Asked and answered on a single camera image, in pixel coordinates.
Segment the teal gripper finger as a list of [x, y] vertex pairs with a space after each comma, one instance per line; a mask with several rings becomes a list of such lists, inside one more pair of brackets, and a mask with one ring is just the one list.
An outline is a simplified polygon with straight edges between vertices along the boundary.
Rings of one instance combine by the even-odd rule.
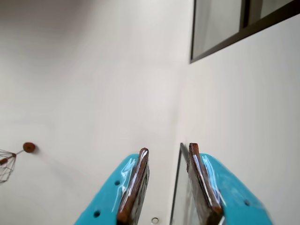
[[76, 225], [136, 225], [149, 182], [149, 150], [128, 155], [112, 172]]
[[261, 201], [220, 161], [190, 143], [187, 173], [201, 225], [271, 225]]

